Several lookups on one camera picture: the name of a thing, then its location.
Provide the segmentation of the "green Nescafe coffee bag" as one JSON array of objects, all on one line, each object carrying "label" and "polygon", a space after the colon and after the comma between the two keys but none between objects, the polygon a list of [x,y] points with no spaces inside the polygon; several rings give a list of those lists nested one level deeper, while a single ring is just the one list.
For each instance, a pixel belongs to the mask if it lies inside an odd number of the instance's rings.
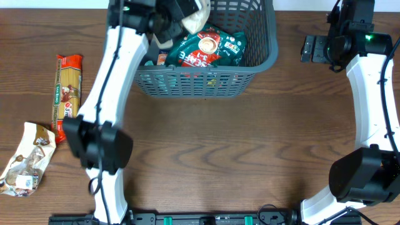
[{"label": "green Nescafe coffee bag", "polygon": [[165,65],[176,67],[238,66],[246,50],[243,32],[229,34],[206,24],[195,34],[178,40],[169,50]]}]

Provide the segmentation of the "grey plastic laundry basket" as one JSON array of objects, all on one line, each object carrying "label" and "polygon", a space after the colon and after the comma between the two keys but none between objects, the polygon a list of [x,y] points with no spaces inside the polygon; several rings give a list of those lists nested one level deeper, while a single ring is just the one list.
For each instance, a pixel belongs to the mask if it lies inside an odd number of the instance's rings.
[{"label": "grey plastic laundry basket", "polygon": [[[278,57],[276,17],[271,1],[211,1],[206,24],[234,34],[243,32],[246,50],[238,66],[176,67],[157,65],[159,49],[148,36],[149,49],[135,74],[140,89],[160,98],[229,98],[241,94],[257,73]],[[152,60],[153,66],[145,66]]]}]

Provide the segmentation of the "orange spaghetti packet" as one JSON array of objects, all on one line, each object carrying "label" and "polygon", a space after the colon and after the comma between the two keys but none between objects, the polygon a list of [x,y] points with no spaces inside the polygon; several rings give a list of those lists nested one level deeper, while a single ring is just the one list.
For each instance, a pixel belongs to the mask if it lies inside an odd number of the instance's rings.
[{"label": "orange spaghetti packet", "polygon": [[56,143],[66,139],[63,119],[78,115],[81,104],[82,59],[78,54],[57,55],[51,123]]}]

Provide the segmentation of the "beige paper pouch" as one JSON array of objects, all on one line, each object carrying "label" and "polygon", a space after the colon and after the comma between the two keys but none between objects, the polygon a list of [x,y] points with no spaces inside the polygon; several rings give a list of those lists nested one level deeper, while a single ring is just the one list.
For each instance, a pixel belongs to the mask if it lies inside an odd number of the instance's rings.
[{"label": "beige paper pouch", "polygon": [[[211,1],[210,0],[196,0],[200,1],[202,9],[189,17],[183,19],[181,21],[181,25],[183,27],[183,34],[195,34],[199,32],[205,25],[208,20],[211,11]],[[156,12],[156,27],[159,29],[159,22],[161,21],[161,15]],[[152,35],[152,42],[155,42],[159,49],[169,49],[173,46],[174,41],[176,41],[180,36],[175,37],[174,39],[158,39],[156,37],[156,32]]]}]

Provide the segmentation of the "Kleenex tissue multipack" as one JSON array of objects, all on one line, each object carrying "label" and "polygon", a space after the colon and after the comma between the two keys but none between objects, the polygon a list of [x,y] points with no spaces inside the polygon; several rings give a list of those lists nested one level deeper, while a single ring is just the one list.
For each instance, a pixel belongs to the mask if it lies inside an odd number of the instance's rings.
[{"label": "Kleenex tissue multipack", "polygon": [[157,57],[157,65],[162,66],[165,65],[166,58],[168,56],[168,51],[159,51],[158,57]]}]

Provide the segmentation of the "teal wet wipes packet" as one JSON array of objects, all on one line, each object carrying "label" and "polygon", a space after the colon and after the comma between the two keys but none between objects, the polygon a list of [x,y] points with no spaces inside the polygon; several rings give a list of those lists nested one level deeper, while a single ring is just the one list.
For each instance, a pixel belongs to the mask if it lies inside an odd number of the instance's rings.
[{"label": "teal wet wipes packet", "polygon": [[153,63],[153,61],[152,60],[150,60],[150,61],[147,61],[147,62],[145,62],[145,64],[144,64],[145,66],[153,66],[154,65],[154,63]]}]

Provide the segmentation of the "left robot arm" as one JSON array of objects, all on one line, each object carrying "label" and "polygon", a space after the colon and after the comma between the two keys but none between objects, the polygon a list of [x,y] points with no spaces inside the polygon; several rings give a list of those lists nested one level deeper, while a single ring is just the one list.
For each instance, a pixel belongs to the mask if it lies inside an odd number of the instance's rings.
[{"label": "left robot arm", "polygon": [[62,128],[73,155],[89,176],[95,210],[88,224],[131,224],[124,197],[123,172],[133,139],[123,132],[126,102],[136,71],[149,49],[148,36],[169,48],[184,32],[200,31],[209,1],[110,1],[104,56],[93,87],[76,117]]}]

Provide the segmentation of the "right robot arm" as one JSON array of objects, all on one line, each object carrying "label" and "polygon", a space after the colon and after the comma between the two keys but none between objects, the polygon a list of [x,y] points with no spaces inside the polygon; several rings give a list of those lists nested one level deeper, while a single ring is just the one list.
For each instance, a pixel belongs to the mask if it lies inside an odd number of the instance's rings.
[{"label": "right robot arm", "polygon": [[304,62],[325,63],[350,82],[356,122],[354,151],[334,162],[328,185],[301,201],[291,224],[361,224],[361,209],[399,196],[399,120],[393,92],[399,43],[374,31],[374,0],[337,1],[325,36],[307,36]]}]

